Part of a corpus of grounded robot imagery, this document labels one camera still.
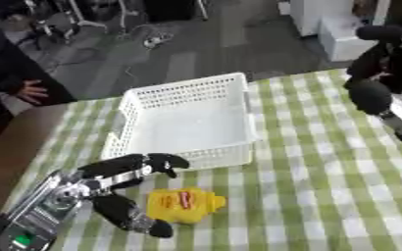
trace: table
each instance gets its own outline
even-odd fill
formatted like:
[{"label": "table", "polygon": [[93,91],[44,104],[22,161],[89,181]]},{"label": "table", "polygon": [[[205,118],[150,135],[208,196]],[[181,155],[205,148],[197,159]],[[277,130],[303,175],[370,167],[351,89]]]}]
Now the table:
[{"label": "table", "polygon": [[[346,78],[329,71],[251,84],[261,135],[254,163],[150,177],[125,191],[142,207],[154,188],[226,196],[227,207],[201,223],[175,226],[174,238],[160,240],[115,229],[88,206],[53,250],[402,250],[402,145],[355,111],[341,87]],[[118,101],[70,105],[6,207],[52,170],[97,160]]]},{"label": "table", "polygon": [[26,111],[0,136],[0,210],[66,109],[60,105]]}]

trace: mustard bottle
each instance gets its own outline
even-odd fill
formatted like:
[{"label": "mustard bottle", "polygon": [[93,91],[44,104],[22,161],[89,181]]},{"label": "mustard bottle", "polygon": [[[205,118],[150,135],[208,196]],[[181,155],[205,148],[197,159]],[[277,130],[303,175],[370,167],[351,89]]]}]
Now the mustard bottle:
[{"label": "mustard bottle", "polygon": [[146,214],[170,223],[195,224],[225,205],[225,197],[196,187],[156,189],[149,194]]}]

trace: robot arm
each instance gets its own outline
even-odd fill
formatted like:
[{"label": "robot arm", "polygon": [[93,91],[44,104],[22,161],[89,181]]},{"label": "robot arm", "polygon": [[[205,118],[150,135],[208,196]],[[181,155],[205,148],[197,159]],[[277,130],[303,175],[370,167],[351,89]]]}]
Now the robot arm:
[{"label": "robot arm", "polygon": [[353,62],[344,85],[358,110],[380,117],[402,141],[402,27],[365,26],[357,31],[364,40],[378,44]]},{"label": "robot arm", "polygon": [[0,215],[0,251],[49,250],[64,223],[87,202],[123,230],[171,237],[169,224],[149,219],[115,189],[138,185],[154,173],[176,177],[174,168],[188,167],[187,161],[175,155],[133,154],[79,168],[72,175],[56,171]]}]

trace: white plastic basket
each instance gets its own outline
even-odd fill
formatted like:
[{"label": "white plastic basket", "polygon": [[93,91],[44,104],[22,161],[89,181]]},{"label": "white plastic basket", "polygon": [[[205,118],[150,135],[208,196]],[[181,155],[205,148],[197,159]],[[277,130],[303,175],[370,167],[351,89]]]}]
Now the white plastic basket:
[{"label": "white plastic basket", "polygon": [[256,133],[247,88],[244,74],[229,74],[131,89],[101,159],[173,153],[189,171],[248,164]]}]

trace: chair leg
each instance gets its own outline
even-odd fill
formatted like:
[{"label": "chair leg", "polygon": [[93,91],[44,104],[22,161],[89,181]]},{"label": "chair leg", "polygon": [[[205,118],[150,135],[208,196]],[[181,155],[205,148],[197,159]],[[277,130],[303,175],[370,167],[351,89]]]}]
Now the chair leg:
[{"label": "chair leg", "polygon": [[201,14],[203,15],[203,20],[209,20],[209,15],[207,14],[206,4],[203,0],[197,0]]}]

